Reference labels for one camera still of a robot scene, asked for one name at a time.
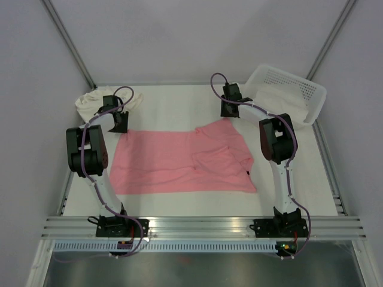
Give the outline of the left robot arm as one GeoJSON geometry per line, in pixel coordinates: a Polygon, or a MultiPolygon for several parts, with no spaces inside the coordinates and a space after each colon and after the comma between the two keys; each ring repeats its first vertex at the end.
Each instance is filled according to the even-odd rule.
{"type": "Polygon", "coordinates": [[[99,214],[104,217],[125,215],[123,203],[117,198],[108,176],[109,157],[104,135],[126,133],[128,112],[116,95],[103,97],[103,105],[87,124],[66,130],[68,165],[95,191],[99,214]]]}

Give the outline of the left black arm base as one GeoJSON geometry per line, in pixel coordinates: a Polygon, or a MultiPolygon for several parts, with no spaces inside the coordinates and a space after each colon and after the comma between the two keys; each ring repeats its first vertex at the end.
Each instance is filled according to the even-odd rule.
{"type": "Polygon", "coordinates": [[[96,237],[141,237],[141,231],[138,224],[131,219],[118,216],[89,216],[87,221],[96,225],[96,237]]]}

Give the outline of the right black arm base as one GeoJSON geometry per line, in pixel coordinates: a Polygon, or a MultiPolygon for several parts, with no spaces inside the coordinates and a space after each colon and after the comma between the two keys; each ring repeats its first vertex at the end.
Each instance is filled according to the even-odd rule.
{"type": "Polygon", "coordinates": [[[292,212],[280,212],[273,208],[272,218],[254,219],[250,229],[257,238],[304,238],[309,234],[306,220],[299,208],[292,212]]]}

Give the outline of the pink t-shirt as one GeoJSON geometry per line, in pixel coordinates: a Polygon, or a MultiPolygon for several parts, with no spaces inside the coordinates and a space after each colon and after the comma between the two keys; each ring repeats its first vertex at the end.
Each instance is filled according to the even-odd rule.
{"type": "Polygon", "coordinates": [[[110,181],[120,195],[255,193],[253,163],[244,138],[228,119],[189,132],[130,130],[118,141],[110,181]]]}

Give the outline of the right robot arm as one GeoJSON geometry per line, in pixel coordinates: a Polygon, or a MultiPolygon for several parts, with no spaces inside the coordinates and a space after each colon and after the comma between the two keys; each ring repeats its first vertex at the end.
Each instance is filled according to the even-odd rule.
{"type": "Polygon", "coordinates": [[[276,115],[243,98],[237,84],[226,82],[221,99],[221,116],[237,117],[259,126],[260,146],[269,162],[275,187],[273,229],[280,236],[289,235],[301,219],[295,202],[292,161],[297,152],[297,139],[288,114],[276,115]]]}

